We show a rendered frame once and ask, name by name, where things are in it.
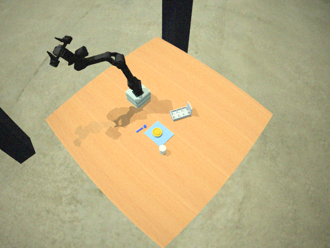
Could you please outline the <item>light blue flat square mat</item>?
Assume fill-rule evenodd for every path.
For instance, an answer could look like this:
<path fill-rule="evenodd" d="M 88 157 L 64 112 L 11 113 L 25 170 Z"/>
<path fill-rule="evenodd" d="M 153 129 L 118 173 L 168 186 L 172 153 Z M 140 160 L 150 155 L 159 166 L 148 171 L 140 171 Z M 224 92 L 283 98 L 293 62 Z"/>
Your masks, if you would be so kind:
<path fill-rule="evenodd" d="M 155 137 L 152 134 L 152 130 L 154 128 L 160 128 L 162 130 L 162 134 L 159 137 Z M 145 133 L 153 142 L 155 142 L 158 146 L 164 145 L 174 134 L 168 130 L 165 126 L 163 126 L 159 121 L 157 121 L 154 125 L 152 125 Z"/>

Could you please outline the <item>yellow plate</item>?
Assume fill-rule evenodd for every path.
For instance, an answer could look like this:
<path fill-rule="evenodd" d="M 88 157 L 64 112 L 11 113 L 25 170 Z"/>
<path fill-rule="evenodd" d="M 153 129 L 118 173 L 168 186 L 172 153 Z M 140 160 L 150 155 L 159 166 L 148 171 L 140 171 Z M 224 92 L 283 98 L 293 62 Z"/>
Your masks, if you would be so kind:
<path fill-rule="evenodd" d="M 153 134 L 155 137 L 159 137 L 159 136 L 161 136 L 161 134 L 162 134 L 162 130 L 161 130 L 160 128 L 154 128 L 154 129 L 152 130 L 152 134 Z"/>

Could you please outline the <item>white cylinder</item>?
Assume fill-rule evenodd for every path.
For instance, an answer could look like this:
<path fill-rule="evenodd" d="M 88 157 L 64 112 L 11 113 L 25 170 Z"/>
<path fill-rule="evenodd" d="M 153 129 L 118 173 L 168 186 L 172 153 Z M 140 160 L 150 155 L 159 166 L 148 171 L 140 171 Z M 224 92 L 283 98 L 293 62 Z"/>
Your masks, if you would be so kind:
<path fill-rule="evenodd" d="M 159 147 L 159 152 L 160 152 L 161 154 L 165 154 L 165 153 L 166 153 L 166 146 L 165 146 L 165 145 L 161 145 L 161 146 Z"/>

